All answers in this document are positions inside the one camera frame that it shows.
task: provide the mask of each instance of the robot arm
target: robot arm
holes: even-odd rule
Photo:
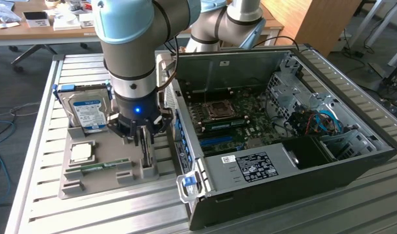
[[[157,105],[154,49],[197,20],[199,1],[94,0],[92,5],[117,104],[110,129],[136,138],[137,126],[146,126],[154,135],[171,120],[170,109]]]
[[[259,0],[201,0],[201,14],[191,26],[186,52],[219,50],[218,41],[250,49],[265,26]]]

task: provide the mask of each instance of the wooden desk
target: wooden desk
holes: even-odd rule
[[[261,0],[282,23],[281,36],[310,44],[326,56],[337,43],[361,0]],[[278,45],[291,41],[279,38]]]
[[[32,44],[57,44],[98,41],[94,28],[82,28],[74,30],[54,31],[52,27],[29,28],[25,22],[22,12],[42,11],[48,7],[42,0],[29,0],[28,2],[16,2],[13,12],[22,18],[20,26],[0,29],[0,45],[32,45]],[[263,9],[266,19],[262,35],[273,37],[282,29],[282,25],[274,20],[269,11]],[[179,33],[179,38],[189,37],[190,30]]]

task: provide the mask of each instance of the aluminum work table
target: aluminum work table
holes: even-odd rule
[[[303,56],[397,141],[397,119],[314,51]],[[68,119],[52,84],[108,79],[102,55],[54,57],[16,191],[6,234],[390,234],[397,233],[397,155],[346,187],[190,232],[167,148],[157,150],[159,178],[132,187],[60,200]],[[315,90],[322,85],[309,74]],[[165,136],[155,139],[167,144]]]

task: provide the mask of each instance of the red cable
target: red cable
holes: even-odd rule
[[[307,128],[309,128],[310,119],[313,118],[314,115],[315,115],[315,114],[311,114],[311,115],[309,116],[307,124],[306,124],[306,130],[305,130],[305,135],[307,134]]]

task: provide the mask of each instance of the hard drive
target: hard drive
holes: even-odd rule
[[[56,95],[72,127],[81,127],[85,133],[106,131],[110,93],[105,84],[61,85]]]

